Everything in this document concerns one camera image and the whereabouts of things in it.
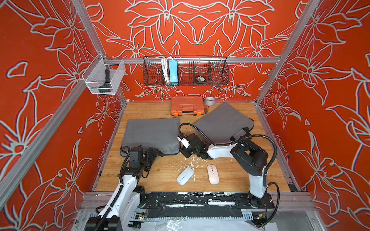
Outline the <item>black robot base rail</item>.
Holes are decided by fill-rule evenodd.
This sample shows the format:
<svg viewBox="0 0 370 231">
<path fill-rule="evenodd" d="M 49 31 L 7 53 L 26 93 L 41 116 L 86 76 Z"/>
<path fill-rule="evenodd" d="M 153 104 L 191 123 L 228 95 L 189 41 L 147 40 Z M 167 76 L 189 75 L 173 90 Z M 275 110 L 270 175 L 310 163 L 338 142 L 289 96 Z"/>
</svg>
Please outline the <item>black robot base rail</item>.
<svg viewBox="0 0 370 231">
<path fill-rule="evenodd" d="M 275 209 L 272 196 L 236 192 L 147 192 L 137 208 L 148 218 L 246 218 Z"/>
</svg>

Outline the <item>pink computer mouse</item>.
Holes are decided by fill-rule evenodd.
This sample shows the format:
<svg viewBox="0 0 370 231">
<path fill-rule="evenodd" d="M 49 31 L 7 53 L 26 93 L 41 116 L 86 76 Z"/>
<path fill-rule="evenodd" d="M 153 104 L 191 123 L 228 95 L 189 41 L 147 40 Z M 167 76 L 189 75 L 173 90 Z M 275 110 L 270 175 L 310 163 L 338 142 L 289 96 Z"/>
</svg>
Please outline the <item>pink computer mouse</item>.
<svg viewBox="0 0 370 231">
<path fill-rule="evenodd" d="M 208 165 L 207 172 L 208 172 L 210 184 L 217 185 L 219 183 L 219 175 L 218 175 L 217 167 L 215 165 Z"/>
</svg>

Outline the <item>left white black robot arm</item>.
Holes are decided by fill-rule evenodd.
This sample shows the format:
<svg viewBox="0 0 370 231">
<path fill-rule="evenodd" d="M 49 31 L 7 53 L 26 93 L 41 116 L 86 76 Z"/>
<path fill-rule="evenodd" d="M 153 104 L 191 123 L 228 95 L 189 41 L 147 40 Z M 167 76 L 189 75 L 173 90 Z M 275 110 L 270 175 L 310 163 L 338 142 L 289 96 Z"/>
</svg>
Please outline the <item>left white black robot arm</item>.
<svg viewBox="0 0 370 231">
<path fill-rule="evenodd" d="M 118 174 L 119 183 L 108 203 L 99 207 L 98 216 L 89 218 L 86 231 L 125 231 L 136 208 L 146 204 L 145 189 L 138 183 L 141 178 L 148 177 L 156 158 L 163 153 L 141 146 L 124 146 L 120 151 L 125 160 Z"/>
</svg>

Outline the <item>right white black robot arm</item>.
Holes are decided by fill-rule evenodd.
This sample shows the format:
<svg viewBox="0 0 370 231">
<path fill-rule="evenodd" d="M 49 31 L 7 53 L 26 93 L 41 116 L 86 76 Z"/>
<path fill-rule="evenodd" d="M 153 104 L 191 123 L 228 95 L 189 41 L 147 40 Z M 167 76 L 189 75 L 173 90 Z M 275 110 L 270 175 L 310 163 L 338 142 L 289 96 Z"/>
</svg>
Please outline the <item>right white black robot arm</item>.
<svg viewBox="0 0 370 231">
<path fill-rule="evenodd" d="M 268 153 L 252 141 L 252 138 L 263 138 L 272 145 L 273 155 L 268 160 Z M 249 128 L 242 128 L 230 138 L 230 142 L 216 143 L 198 127 L 190 123 L 182 123 L 178 127 L 178 140 L 183 145 L 180 153 L 186 158 L 196 155 L 202 159 L 233 158 L 248 173 L 250 188 L 249 204 L 253 208 L 263 206 L 265 213 L 255 215 L 252 224 L 256 228 L 264 228 L 277 214 L 280 204 L 280 188 L 276 182 L 267 183 L 267 173 L 277 156 L 277 145 L 272 138 L 262 134 L 250 134 Z M 277 202 L 271 215 L 267 214 L 265 203 L 268 189 L 274 185 L 277 189 Z"/>
</svg>

